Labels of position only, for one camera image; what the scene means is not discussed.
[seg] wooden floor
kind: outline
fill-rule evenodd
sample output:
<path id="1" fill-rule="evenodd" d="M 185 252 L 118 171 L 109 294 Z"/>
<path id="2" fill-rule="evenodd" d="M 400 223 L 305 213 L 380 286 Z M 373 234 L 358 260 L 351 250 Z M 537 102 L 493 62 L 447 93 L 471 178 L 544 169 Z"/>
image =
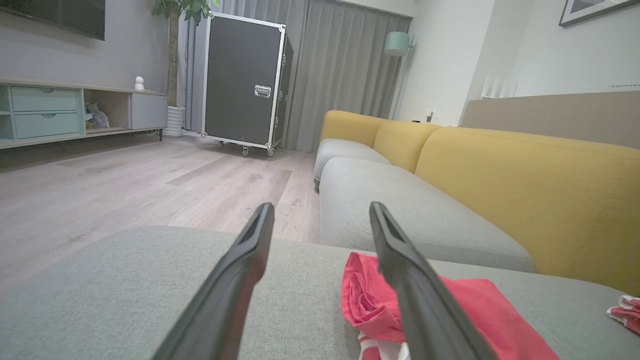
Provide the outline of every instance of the wooden floor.
<path id="1" fill-rule="evenodd" d="M 131 227 L 238 233 L 263 202 L 276 207 L 274 238 L 317 241 L 313 154 L 278 149 L 268 158 L 252 149 L 243 158 L 237 145 L 217 150 L 190 134 L 2 169 L 0 291 Z"/>

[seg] white plant pot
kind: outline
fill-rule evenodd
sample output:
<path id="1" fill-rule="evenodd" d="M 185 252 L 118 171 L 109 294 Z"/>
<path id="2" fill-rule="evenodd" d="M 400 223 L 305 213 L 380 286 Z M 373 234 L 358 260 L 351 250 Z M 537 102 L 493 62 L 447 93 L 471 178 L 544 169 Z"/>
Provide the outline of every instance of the white plant pot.
<path id="1" fill-rule="evenodd" d="M 163 131 L 163 136 L 168 138 L 180 138 L 182 137 L 182 125 L 184 124 L 184 115 L 186 113 L 185 108 L 180 106 L 167 106 L 166 107 L 166 129 Z"/>

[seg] plant stem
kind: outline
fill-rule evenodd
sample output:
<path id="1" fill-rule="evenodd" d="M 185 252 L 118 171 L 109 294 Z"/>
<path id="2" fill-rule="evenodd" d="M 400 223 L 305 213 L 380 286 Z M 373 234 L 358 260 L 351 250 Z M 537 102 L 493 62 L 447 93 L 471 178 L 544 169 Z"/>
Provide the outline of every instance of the plant stem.
<path id="1" fill-rule="evenodd" d="M 178 102 L 178 21 L 180 21 L 180 11 L 171 9 L 169 12 L 169 72 L 166 83 L 169 106 L 176 106 Z"/>

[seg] mint green lamp shade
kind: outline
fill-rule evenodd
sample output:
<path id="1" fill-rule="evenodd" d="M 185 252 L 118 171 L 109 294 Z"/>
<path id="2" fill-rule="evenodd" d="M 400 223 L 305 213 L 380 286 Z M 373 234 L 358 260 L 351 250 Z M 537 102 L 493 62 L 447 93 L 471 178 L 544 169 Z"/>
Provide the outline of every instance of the mint green lamp shade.
<path id="1" fill-rule="evenodd" d="M 385 54 L 390 56 L 406 56 L 411 46 L 409 34 L 395 31 L 387 34 L 385 41 Z"/>

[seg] tv stand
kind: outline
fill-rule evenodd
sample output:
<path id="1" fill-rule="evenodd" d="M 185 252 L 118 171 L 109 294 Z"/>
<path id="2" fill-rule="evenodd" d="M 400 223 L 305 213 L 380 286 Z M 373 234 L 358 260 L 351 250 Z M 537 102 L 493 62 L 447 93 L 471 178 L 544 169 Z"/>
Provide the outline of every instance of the tv stand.
<path id="1" fill-rule="evenodd" d="M 97 103 L 109 127 L 88 129 L 84 104 Z M 25 79 L 0 79 L 0 149 L 162 130 L 166 96 L 155 92 Z"/>

